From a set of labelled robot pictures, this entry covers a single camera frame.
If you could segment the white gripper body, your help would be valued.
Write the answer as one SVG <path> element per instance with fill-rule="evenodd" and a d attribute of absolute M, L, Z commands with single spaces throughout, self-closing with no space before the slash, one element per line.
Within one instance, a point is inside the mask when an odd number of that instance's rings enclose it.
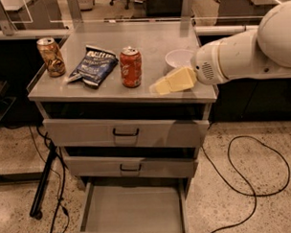
<path fill-rule="evenodd" d="M 220 69 L 219 42 L 211 42 L 201 46 L 190 60 L 192 69 L 199 82 L 213 85 L 225 83 L 228 79 Z"/>

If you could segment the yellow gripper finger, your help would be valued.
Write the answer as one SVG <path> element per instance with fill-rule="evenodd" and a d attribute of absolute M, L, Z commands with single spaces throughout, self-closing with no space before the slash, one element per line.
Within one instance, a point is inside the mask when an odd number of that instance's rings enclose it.
<path fill-rule="evenodd" d="M 168 82 L 165 80 L 157 81 L 149 87 L 149 91 L 153 94 L 167 95 L 170 93 Z"/>
<path fill-rule="evenodd" d="M 171 70 L 166 76 L 172 92 L 193 88 L 197 81 L 194 70 L 185 66 Z"/>

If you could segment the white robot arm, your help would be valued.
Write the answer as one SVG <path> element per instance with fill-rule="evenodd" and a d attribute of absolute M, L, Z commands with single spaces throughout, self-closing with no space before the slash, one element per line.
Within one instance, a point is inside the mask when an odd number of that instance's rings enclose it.
<path fill-rule="evenodd" d="M 238 79 L 291 78 L 291 0 L 264 15 L 252 31 L 231 35 L 201 46 L 190 66 L 172 69 L 150 86 L 167 95 L 196 83 L 223 84 Z"/>

